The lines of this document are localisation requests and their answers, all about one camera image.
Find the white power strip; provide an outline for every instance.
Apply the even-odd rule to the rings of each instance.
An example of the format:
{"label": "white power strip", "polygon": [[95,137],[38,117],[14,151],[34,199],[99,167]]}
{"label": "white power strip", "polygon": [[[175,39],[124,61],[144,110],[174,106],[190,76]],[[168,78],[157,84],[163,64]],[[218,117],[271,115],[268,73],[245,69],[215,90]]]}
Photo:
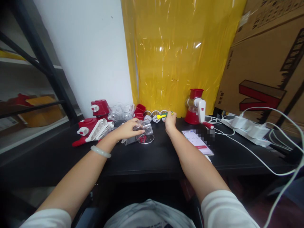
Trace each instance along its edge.
{"label": "white power strip", "polygon": [[[246,139],[250,140],[251,142],[253,142],[256,145],[262,146],[262,147],[267,147],[271,144],[270,141],[266,140],[266,139],[255,139],[252,138],[248,135],[248,131],[244,128],[234,128],[231,126],[231,122],[232,120],[229,119],[221,119],[221,122],[223,124],[225,124],[227,127],[230,127],[231,129],[235,130],[235,132],[239,133],[240,135],[244,136]],[[250,125],[256,125],[256,123],[248,120],[246,126],[250,127]]]}

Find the white t-shirt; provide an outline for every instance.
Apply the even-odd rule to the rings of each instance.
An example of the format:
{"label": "white t-shirt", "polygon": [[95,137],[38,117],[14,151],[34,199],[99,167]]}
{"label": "white t-shirt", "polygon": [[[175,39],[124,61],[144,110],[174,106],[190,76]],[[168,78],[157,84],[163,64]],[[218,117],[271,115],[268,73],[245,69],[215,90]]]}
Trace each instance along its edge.
{"label": "white t-shirt", "polygon": [[[201,210],[205,228],[259,227],[236,196],[226,190],[208,194],[202,202]],[[71,217],[66,211],[46,209],[33,214],[20,228],[68,228],[71,223]],[[195,228],[192,220],[184,213],[151,199],[121,209],[107,221],[104,228],[165,228],[168,224],[173,228]]]}

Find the phone screen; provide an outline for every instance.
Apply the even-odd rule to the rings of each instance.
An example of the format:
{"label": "phone screen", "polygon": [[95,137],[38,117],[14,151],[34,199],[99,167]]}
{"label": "phone screen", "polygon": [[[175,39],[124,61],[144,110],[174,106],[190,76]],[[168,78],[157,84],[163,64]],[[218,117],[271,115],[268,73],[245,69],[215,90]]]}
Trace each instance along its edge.
{"label": "phone screen", "polygon": [[193,132],[193,130],[182,131],[184,136],[197,148],[202,154],[212,156],[214,153],[207,147],[204,141]]}

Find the yellow plastic sheet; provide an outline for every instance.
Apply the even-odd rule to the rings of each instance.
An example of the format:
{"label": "yellow plastic sheet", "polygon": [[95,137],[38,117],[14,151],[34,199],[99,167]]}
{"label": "yellow plastic sheet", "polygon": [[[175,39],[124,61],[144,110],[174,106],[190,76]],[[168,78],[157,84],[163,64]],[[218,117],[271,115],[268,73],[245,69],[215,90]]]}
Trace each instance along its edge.
{"label": "yellow plastic sheet", "polygon": [[201,88],[214,102],[246,0],[122,0],[133,102],[186,115]]}

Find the forearm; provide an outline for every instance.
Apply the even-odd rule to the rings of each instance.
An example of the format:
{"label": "forearm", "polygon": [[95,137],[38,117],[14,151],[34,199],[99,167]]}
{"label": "forearm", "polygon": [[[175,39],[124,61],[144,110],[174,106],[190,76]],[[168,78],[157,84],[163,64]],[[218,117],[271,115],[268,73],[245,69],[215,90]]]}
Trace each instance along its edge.
{"label": "forearm", "polygon": [[[117,139],[109,133],[96,146],[110,153]],[[81,204],[94,187],[107,158],[90,150],[59,182],[37,211],[58,208],[74,219]]]}
{"label": "forearm", "polygon": [[213,191],[230,191],[215,167],[177,129],[167,132],[177,152],[184,174],[193,186],[200,203]]}

